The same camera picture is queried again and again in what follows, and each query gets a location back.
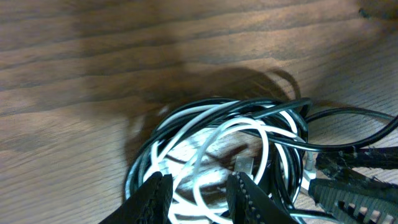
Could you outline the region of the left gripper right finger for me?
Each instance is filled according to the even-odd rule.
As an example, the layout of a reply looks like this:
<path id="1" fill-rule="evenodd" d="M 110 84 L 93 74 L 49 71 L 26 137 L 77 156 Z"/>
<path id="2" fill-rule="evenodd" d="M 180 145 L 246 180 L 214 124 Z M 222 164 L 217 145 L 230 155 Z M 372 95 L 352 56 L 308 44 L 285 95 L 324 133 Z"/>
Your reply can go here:
<path id="1" fill-rule="evenodd" d="M 226 181 L 226 199 L 234 224 L 295 224 L 244 172 L 233 172 Z"/>

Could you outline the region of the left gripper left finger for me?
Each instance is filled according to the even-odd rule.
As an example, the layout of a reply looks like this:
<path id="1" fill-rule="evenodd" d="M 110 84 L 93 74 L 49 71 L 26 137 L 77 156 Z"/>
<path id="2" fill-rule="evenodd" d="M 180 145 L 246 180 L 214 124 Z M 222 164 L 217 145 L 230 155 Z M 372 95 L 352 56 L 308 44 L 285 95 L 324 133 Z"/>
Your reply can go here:
<path id="1" fill-rule="evenodd" d="M 168 224 L 172 195 L 172 175 L 157 171 L 99 224 Z"/>

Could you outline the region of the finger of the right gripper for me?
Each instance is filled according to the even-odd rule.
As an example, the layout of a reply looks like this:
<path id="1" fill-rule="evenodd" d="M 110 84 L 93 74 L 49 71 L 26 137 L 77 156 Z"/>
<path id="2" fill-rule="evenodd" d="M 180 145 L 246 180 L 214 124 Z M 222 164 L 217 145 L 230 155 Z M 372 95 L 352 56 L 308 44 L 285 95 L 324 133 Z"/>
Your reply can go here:
<path id="1" fill-rule="evenodd" d="M 397 223 L 397 186 L 376 180 L 313 179 L 308 194 L 341 223 Z"/>
<path id="2" fill-rule="evenodd" d="M 327 177 L 338 182 L 361 187 L 391 187 L 387 184 L 369 178 L 356 172 L 357 167 L 378 168 L 378 169 L 397 169 L 397 148 L 368 148 L 358 149 L 353 152 L 320 152 L 318 153 L 315 167 Z"/>

